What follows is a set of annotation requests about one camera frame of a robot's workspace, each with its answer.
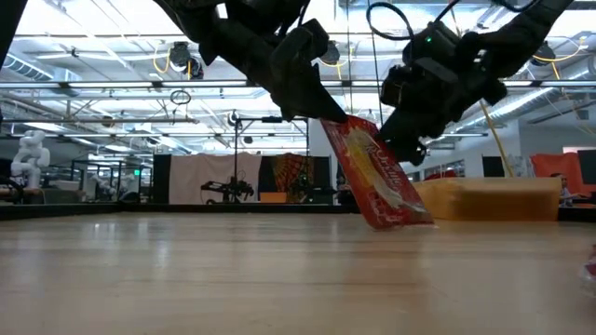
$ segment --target ceiling light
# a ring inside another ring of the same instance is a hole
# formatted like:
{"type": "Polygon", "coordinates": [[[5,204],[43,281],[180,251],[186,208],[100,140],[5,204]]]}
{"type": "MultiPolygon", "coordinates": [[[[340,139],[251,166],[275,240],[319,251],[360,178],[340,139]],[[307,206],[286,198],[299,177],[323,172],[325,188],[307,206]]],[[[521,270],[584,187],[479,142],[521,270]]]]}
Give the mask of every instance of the ceiling light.
{"type": "Polygon", "coordinates": [[[106,145],[104,148],[107,150],[118,151],[120,153],[132,151],[132,149],[130,149],[129,147],[125,147],[122,145],[113,145],[113,144],[106,145]]]}
{"type": "Polygon", "coordinates": [[[230,81],[170,81],[160,83],[163,87],[246,87],[246,82],[230,81]]]}
{"type": "Polygon", "coordinates": [[[574,81],[543,81],[543,87],[596,87],[594,80],[574,80],[574,81]]]}
{"type": "Polygon", "coordinates": [[[455,137],[455,138],[462,138],[462,137],[485,137],[488,136],[487,133],[471,133],[471,134],[443,134],[442,137],[455,137]]]}
{"type": "MultiPolygon", "coordinates": [[[[7,136],[21,138],[21,137],[25,137],[25,134],[8,134],[7,136]]],[[[46,138],[57,138],[57,137],[59,137],[58,134],[46,134],[46,138]]]]}
{"type": "Polygon", "coordinates": [[[27,122],[24,125],[28,126],[28,127],[36,127],[38,129],[54,131],[54,132],[60,132],[60,131],[66,130],[66,128],[64,128],[64,127],[56,126],[54,124],[49,124],[49,123],[45,123],[45,122],[27,122]]]}
{"type": "Polygon", "coordinates": [[[87,141],[87,140],[83,140],[83,139],[73,139],[73,141],[79,142],[81,144],[85,144],[85,145],[97,145],[95,143],[93,143],[92,141],[87,141]]]}
{"type": "Polygon", "coordinates": [[[503,82],[506,87],[527,87],[532,85],[530,80],[508,80],[503,82]]]}
{"type": "Polygon", "coordinates": [[[322,80],[320,83],[324,87],[340,87],[342,85],[341,80],[322,80]]]}
{"type": "Polygon", "coordinates": [[[71,88],[135,88],[152,87],[151,82],[95,82],[95,83],[68,83],[71,88]]]}
{"type": "Polygon", "coordinates": [[[376,80],[359,80],[352,82],[352,86],[354,87],[377,87],[382,84],[383,82],[376,80]]]}
{"type": "Polygon", "coordinates": [[[148,134],[139,134],[139,133],[129,133],[129,134],[115,134],[116,137],[118,138],[133,138],[133,137],[161,137],[162,134],[154,134],[154,133],[148,133],[148,134]]]}
{"type": "Polygon", "coordinates": [[[64,137],[68,138],[105,138],[111,137],[110,134],[64,134],[64,137]]]}
{"type": "Polygon", "coordinates": [[[217,13],[220,15],[220,19],[227,19],[227,10],[225,9],[225,4],[217,5],[217,13]]]}

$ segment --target wooden floor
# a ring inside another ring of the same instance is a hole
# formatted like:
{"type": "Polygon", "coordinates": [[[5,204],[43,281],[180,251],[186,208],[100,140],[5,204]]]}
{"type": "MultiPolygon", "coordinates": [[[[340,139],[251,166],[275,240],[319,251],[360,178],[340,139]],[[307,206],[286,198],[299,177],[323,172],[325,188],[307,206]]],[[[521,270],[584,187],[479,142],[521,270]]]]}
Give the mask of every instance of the wooden floor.
{"type": "Polygon", "coordinates": [[[596,334],[596,226],[357,215],[0,223],[0,334],[596,334]]]}

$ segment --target pipe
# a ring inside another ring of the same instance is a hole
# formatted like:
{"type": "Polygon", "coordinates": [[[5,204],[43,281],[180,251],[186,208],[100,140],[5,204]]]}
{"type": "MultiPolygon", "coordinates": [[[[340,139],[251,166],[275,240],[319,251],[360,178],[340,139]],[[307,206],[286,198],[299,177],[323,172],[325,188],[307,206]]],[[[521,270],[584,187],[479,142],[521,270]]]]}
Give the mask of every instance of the pipe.
{"type": "Polygon", "coordinates": [[[27,120],[27,119],[12,119],[4,120],[2,123],[6,124],[24,124],[24,123],[50,123],[50,124],[64,124],[64,125],[79,125],[79,124],[135,124],[135,123],[196,123],[193,119],[148,119],[148,118],[134,118],[134,119],[113,119],[113,120],[101,120],[101,119],[78,119],[78,120],[65,120],[65,119],[53,119],[53,120],[27,120]]]}
{"type": "MultiPolygon", "coordinates": [[[[399,54],[402,50],[399,49],[392,49],[392,50],[388,50],[388,51],[380,51],[377,52],[377,58],[376,60],[401,60],[401,55],[399,54]]],[[[51,51],[51,52],[29,52],[28,54],[30,55],[34,55],[36,59],[38,60],[57,60],[57,59],[68,59],[71,58],[73,55],[70,52],[56,52],[56,51],[51,51]]],[[[148,55],[146,53],[143,53],[141,55],[137,55],[138,52],[127,52],[127,56],[120,56],[119,58],[121,60],[126,60],[126,61],[140,61],[140,60],[153,60],[153,59],[164,59],[168,56],[168,53],[157,53],[155,55],[151,54],[148,55]]],[[[200,54],[197,53],[191,53],[192,56],[195,56],[197,58],[200,58],[200,54]]],[[[92,51],[77,51],[76,52],[76,56],[80,57],[80,58],[88,58],[91,60],[113,60],[116,61],[117,59],[115,59],[114,57],[111,56],[105,56],[102,54],[98,54],[96,52],[92,52],[92,51]]],[[[374,55],[372,53],[366,53],[366,54],[360,54],[360,55],[352,55],[350,57],[350,59],[352,61],[369,61],[369,62],[373,62],[374,61],[374,55]]],[[[217,61],[225,61],[224,59],[218,57],[215,60],[217,61]]],[[[347,56],[342,56],[340,57],[340,60],[347,60],[347,56]]]]}
{"type": "MultiPolygon", "coordinates": [[[[26,111],[33,111],[36,114],[40,114],[40,115],[44,115],[44,114],[52,114],[52,115],[56,115],[59,117],[63,117],[64,115],[58,111],[55,111],[51,108],[48,108],[46,106],[43,105],[39,105],[39,104],[31,104],[30,102],[26,101],[26,100],[22,100],[19,97],[15,97],[12,94],[9,93],[0,93],[0,98],[4,98],[4,103],[6,102],[11,102],[15,105],[15,112],[16,112],[16,108],[17,106],[21,109],[24,109],[26,111]]],[[[63,124],[71,124],[70,122],[64,122],[65,120],[61,120],[60,122],[55,122],[55,120],[17,120],[17,121],[21,121],[19,123],[16,124],[25,124],[25,123],[63,123],[63,124]]],[[[94,128],[94,127],[84,127],[82,126],[81,128],[83,128],[86,131],[91,131],[94,133],[98,132],[98,129],[94,128]]]]}
{"type": "Polygon", "coordinates": [[[62,15],[64,15],[65,17],[67,17],[68,19],[70,19],[72,22],[74,22],[76,25],[78,25],[81,30],[83,30],[83,32],[85,33],[85,35],[98,42],[98,44],[100,46],[102,46],[103,50],[105,50],[105,52],[108,53],[108,55],[112,56],[114,59],[116,59],[120,64],[122,64],[122,66],[124,66],[125,69],[130,70],[131,72],[133,72],[134,74],[138,75],[141,79],[145,80],[145,77],[141,74],[139,74],[133,66],[131,66],[128,62],[126,62],[125,60],[123,60],[122,58],[120,58],[120,56],[118,56],[110,47],[108,47],[105,43],[103,43],[103,41],[100,38],[97,38],[92,32],[90,32],[82,23],[80,23],[79,21],[77,21],[75,18],[73,18],[70,14],[68,14],[66,12],[66,8],[60,5],[55,4],[52,0],[44,0],[44,2],[52,9],[58,11],[59,13],[61,13],[62,15]]]}
{"type": "MultiPolygon", "coordinates": [[[[561,78],[566,80],[595,80],[596,79],[596,58],[591,55],[580,60],[560,71],[561,78]]],[[[556,87],[539,88],[532,92],[520,95],[509,96],[497,103],[490,112],[494,121],[505,123],[510,119],[518,118],[538,108],[549,104],[549,100],[556,100],[562,97],[562,92],[556,87]]],[[[470,117],[456,125],[451,126],[446,132],[466,132],[472,128],[486,128],[486,120],[481,114],[481,109],[475,105],[470,117]]]]}
{"type": "MultiPolygon", "coordinates": [[[[346,32],[342,32],[342,33],[335,32],[335,33],[327,33],[327,34],[329,36],[346,36],[347,35],[346,32]]],[[[352,32],[350,32],[350,35],[370,36],[371,33],[352,33],[352,32]]],[[[122,35],[115,34],[115,33],[97,34],[95,36],[99,39],[122,39],[122,35]]],[[[147,33],[147,34],[128,33],[128,34],[125,34],[124,36],[127,39],[142,39],[142,40],[147,40],[147,39],[175,39],[175,40],[187,39],[188,40],[188,37],[186,37],[186,35],[184,35],[183,33],[147,33]]],[[[86,38],[88,38],[84,34],[75,34],[75,33],[53,34],[52,37],[58,38],[58,39],[86,39],[86,38]]],[[[40,33],[23,33],[23,34],[15,35],[14,40],[22,41],[22,40],[31,40],[31,39],[40,39],[40,38],[47,38],[47,35],[40,34],[40,33]]]]}
{"type": "MultiPolygon", "coordinates": [[[[276,133],[275,136],[270,136],[269,133],[245,133],[242,135],[238,135],[240,138],[302,138],[305,135],[301,133],[276,133]]],[[[20,138],[24,137],[24,134],[11,134],[11,137],[20,138]]],[[[155,138],[155,139],[168,139],[168,138],[185,138],[185,139],[193,139],[193,138],[204,138],[204,139],[221,139],[221,138],[234,138],[235,134],[228,134],[228,133],[116,133],[116,134],[46,134],[48,138],[57,138],[57,137],[64,137],[68,139],[110,139],[110,138],[120,138],[120,139],[133,139],[133,138],[155,138]]]]}
{"type": "MultiPolygon", "coordinates": [[[[69,96],[62,96],[58,94],[41,94],[32,96],[31,93],[14,93],[15,97],[24,100],[32,100],[32,101],[124,101],[124,100],[169,100],[171,93],[151,93],[147,92],[148,94],[140,94],[139,92],[134,93],[81,93],[76,97],[69,97],[69,96]]],[[[238,95],[205,95],[205,94],[198,94],[195,91],[187,91],[190,94],[191,98],[194,99],[201,99],[201,100],[219,100],[219,99],[259,99],[265,94],[267,91],[263,88],[255,89],[254,92],[251,94],[238,94],[238,95]]]]}
{"type": "Polygon", "coordinates": [[[217,114],[215,114],[215,112],[207,105],[207,103],[205,103],[203,100],[196,100],[198,102],[198,105],[201,106],[201,108],[203,110],[205,110],[205,112],[209,113],[211,115],[211,118],[220,125],[220,127],[222,127],[223,129],[229,130],[230,127],[222,120],[220,120],[219,117],[217,117],[217,114]]]}

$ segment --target ceiling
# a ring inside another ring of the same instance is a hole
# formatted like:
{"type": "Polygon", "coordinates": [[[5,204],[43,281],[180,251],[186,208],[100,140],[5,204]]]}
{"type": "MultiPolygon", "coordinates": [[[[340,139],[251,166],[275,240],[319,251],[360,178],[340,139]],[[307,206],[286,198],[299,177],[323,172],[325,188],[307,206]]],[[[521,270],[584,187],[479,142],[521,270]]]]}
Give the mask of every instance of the ceiling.
{"type": "MultiPolygon", "coordinates": [[[[50,133],[73,135],[73,141],[95,150],[100,145],[99,149],[109,153],[172,150],[178,153],[226,154],[232,152],[234,146],[234,131],[228,123],[233,111],[240,117],[279,115],[279,108],[266,92],[258,87],[243,87],[246,77],[219,59],[204,68],[204,82],[210,83],[209,87],[184,89],[192,98],[185,105],[177,106],[170,100],[172,93],[180,90],[176,87],[110,87],[110,82],[114,81],[186,81],[186,74],[177,73],[171,68],[161,72],[166,68],[168,49],[172,43],[188,39],[152,0],[61,1],[60,6],[64,11],[57,10],[57,4],[57,0],[29,0],[10,54],[43,74],[49,74],[52,80],[106,82],[105,87],[81,87],[71,94],[56,93],[51,89],[0,89],[0,103],[6,118],[67,120],[54,125],[59,128],[43,124],[41,127],[46,127],[50,133]],[[237,81],[242,85],[228,87],[229,81],[237,81]],[[99,123],[107,116],[115,120],[113,124],[107,123],[109,127],[99,123]],[[95,122],[83,123],[82,120],[95,122]],[[131,131],[172,136],[135,136],[131,131]],[[76,134],[88,136],[76,137],[76,134]],[[129,135],[106,139],[93,137],[94,134],[129,135]]],[[[338,3],[336,0],[313,1],[306,13],[306,20],[317,18],[322,23],[342,54],[341,67],[325,66],[317,60],[321,79],[330,83],[353,81],[351,87],[331,85],[329,91],[348,113],[370,118],[380,124],[382,118],[386,119],[391,114],[392,108],[379,108],[376,87],[370,84],[357,86],[357,82],[375,80],[375,65],[379,77],[384,78],[390,67],[401,63],[401,51],[405,44],[376,37],[373,45],[364,15],[367,2],[350,1],[348,11],[345,10],[345,4],[345,1],[338,3]]],[[[423,29],[444,5],[443,1],[399,4],[415,30],[423,29]]],[[[458,5],[454,11],[456,26],[462,31],[478,30],[477,21],[489,5],[481,0],[458,5]]],[[[568,60],[557,63],[560,69],[586,58],[596,47],[596,37],[591,32],[596,12],[586,6],[575,7],[560,17],[548,38],[558,58],[575,53],[568,60]]],[[[505,13],[497,21],[488,20],[489,31],[497,29],[512,17],[512,13],[505,13]]],[[[403,34],[405,25],[389,11],[375,10],[372,20],[379,30],[403,34]]],[[[444,18],[444,22],[455,29],[455,22],[450,15],[444,18]]],[[[197,45],[191,43],[190,49],[199,59],[197,45]]],[[[19,73],[7,67],[10,62],[11,58],[7,58],[5,69],[0,73],[0,81],[32,81],[29,74],[23,75],[22,71],[19,73]]],[[[528,65],[510,79],[531,78],[553,78],[553,71],[549,66],[528,65]]],[[[512,91],[511,95],[522,96],[528,92],[528,89],[518,89],[512,91]]],[[[177,94],[186,97],[186,93],[177,94]]],[[[569,101],[557,103],[563,110],[571,106],[569,101]]],[[[468,111],[466,118],[475,117],[474,113],[477,112],[468,111]]],[[[532,113],[539,117],[552,113],[552,109],[545,106],[543,110],[532,113]]],[[[545,122],[556,123],[558,120],[563,118],[553,117],[545,122]]],[[[574,123],[573,119],[564,120],[574,123]]],[[[263,154],[305,151],[304,122],[254,122],[249,127],[249,122],[245,122],[243,125],[243,135],[251,136],[252,142],[239,141],[241,150],[261,151],[263,154]]],[[[11,130],[22,133],[30,126],[11,130]]]]}

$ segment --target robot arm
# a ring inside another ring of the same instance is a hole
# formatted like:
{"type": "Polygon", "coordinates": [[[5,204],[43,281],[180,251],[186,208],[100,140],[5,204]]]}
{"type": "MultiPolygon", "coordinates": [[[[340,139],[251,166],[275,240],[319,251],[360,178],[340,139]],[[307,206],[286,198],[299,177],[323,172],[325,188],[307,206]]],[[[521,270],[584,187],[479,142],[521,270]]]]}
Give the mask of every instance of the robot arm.
{"type": "MultiPolygon", "coordinates": [[[[494,1],[502,4],[503,0],[494,1]]],[[[494,105],[505,98],[507,89],[499,79],[514,75],[532,58],[572,2],[536,0],[498,31],[471,32],[462,38],[440,20],[430,22],[404,49],[405,66],[392,68],[383,83],[381,101],[396,110],[378,139],[400,162],[420,165],[427,154],[420,139],[438,138],[447,124],[459,121],[480,99],[494,105]],[[478,63],[475,59],[481,50],[486,52],[478,63]]]]}
{"type": "Polygon", "coordinates": [[[311,61],[327,51],[329,36],[317,20],[288,33],[310,0],[154,0],[192,41],[203,61],[219,56],[271,93],[283,117],[345,122],[344,110],[320,83],[311,61]],[[225,4],[228,19],[216,6],[225,4]]]}

